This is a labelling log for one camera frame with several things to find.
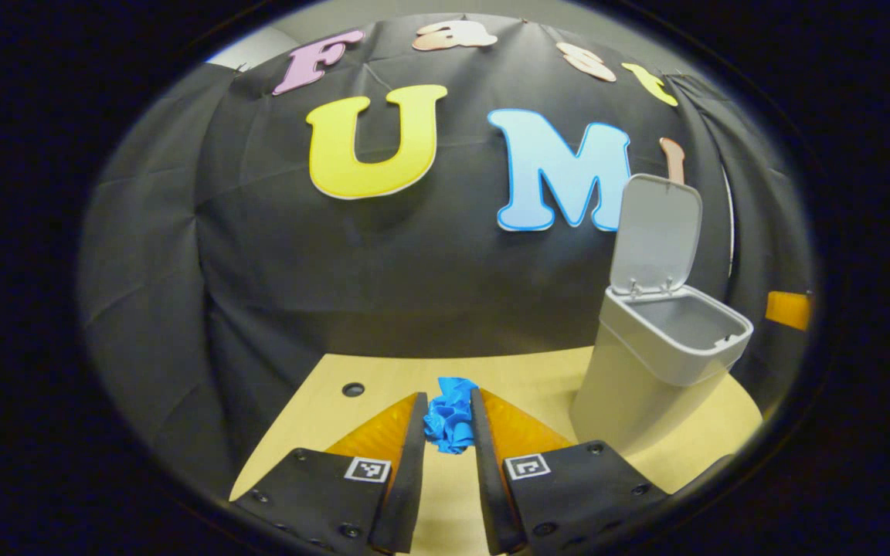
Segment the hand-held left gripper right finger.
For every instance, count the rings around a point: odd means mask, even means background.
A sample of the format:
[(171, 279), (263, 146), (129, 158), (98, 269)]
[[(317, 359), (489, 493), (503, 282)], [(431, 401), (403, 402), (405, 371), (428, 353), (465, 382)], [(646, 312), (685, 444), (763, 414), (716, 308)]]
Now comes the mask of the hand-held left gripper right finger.
[(575, 444), (484, 388), (470, 410), (491, 555), (607, 555), (668, 499), (603, 441)]

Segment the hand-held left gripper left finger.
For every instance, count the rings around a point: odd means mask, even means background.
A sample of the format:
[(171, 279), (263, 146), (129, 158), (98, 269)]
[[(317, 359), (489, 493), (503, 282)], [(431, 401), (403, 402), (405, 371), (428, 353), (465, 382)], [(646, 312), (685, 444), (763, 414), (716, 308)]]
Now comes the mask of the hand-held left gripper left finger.
[(311, 555), (410, 552), (423, 489), (424, 415), (413, 393), (324, 451), (292, 449), (237, 506)]

